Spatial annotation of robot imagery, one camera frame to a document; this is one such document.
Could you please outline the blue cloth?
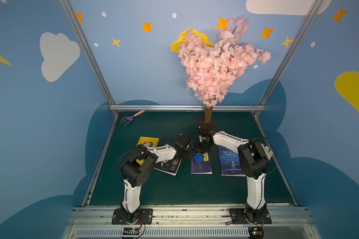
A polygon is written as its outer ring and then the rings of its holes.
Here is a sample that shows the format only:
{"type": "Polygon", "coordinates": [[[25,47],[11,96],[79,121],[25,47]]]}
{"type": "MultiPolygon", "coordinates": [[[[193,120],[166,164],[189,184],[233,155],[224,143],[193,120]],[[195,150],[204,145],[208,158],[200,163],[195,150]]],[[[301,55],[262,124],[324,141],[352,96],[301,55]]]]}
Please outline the blue cloth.
{"type": "Polygon", "coordinates": [[[201,164],[204,160],[205,157],[207,156],[207,154],[198,152],[195,147],[192,147],[192,159],[197,163],[197,164],[201,164]]]}

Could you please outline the purple book yellow label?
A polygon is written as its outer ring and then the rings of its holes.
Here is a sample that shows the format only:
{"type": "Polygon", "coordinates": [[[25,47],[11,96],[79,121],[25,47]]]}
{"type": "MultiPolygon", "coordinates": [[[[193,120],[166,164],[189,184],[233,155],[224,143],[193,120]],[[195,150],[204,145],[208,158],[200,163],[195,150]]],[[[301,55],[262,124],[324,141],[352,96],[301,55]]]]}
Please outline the purple book yellow label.
{"type": "Polygon", "coordinates": [[[197,164],[193,159],[190,162],[191,174],[212,174],[212,163],[208,153],[201,164],[197,164]]]}

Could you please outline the blue Little Prince book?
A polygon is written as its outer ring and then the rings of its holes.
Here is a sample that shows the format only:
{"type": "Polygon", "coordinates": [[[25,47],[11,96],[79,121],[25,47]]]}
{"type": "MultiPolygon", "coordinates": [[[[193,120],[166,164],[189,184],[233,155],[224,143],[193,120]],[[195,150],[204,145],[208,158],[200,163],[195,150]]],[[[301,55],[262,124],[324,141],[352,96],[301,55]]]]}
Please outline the blue Little Prince book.
{"type": "Polygon", "coordinates": [[[237,153],[226,147],[218,146],[218,155],[222,176],[246,176],[241,169],[240,159],[237,153]]]}

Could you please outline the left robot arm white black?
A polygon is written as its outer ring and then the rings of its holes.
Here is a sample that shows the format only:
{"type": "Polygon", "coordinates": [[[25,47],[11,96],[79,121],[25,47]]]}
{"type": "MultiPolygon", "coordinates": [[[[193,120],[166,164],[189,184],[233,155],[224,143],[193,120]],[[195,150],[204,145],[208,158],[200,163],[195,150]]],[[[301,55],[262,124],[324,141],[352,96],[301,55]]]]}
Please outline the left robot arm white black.
{"type": "Polygon", "coordinates": [[[130,217],[137,217],[141,207],[140,194],[142,185],[149,178],[155,165],[172,159],[189,159],[191,156],[191,139],[187,135],[172,144],[159,147],[146,147],[142,144],[130,151],[130,155],[121,166],[125,185],[121,209],[130,217]]]}

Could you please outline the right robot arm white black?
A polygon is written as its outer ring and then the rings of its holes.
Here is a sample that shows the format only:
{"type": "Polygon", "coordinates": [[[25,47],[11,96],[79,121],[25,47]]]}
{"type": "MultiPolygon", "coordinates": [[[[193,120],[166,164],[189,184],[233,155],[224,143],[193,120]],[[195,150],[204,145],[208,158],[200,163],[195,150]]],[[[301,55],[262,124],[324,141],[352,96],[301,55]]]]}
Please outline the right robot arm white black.
{"type": "Polygon", "coordinates": [[[257,138],[243,139],[207,126],[199,126],[197,131],[199,143],[195,149],[199,152],[204,153],[211,146],[217,145],[238,154],[241,170],[247,178],[246,208],[256,214],[264,211],[266,206],[264,181],[273,156],[271,149],[257,138]]]}

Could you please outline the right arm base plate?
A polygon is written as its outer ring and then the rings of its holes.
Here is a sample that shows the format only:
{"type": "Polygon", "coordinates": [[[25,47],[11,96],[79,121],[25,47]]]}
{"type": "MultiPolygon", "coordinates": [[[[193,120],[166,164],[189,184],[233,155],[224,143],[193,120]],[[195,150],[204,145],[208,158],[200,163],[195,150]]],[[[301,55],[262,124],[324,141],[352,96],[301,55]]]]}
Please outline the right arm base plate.
{"type": "Polygon", "coordinates": [[[229,209],[231,223],[234,225],[267,225],[272,224],[272,219],[264,206],[260,209],[231,208],[229,209]]]}

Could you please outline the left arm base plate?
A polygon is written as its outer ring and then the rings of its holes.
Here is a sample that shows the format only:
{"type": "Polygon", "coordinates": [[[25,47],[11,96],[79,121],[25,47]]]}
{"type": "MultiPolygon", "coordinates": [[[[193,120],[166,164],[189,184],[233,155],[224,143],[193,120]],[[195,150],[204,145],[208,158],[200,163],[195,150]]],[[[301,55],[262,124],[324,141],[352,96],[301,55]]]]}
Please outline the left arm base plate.
{"type": "Polygon", "coordinates": [[[138,215],[129,214],[126,210],[117,208],[113,212],[111,223],[112,225],[136,225],[143,221],[145,225],[152,224],[153,209],[139,209],[137,212],[138,215]]]}

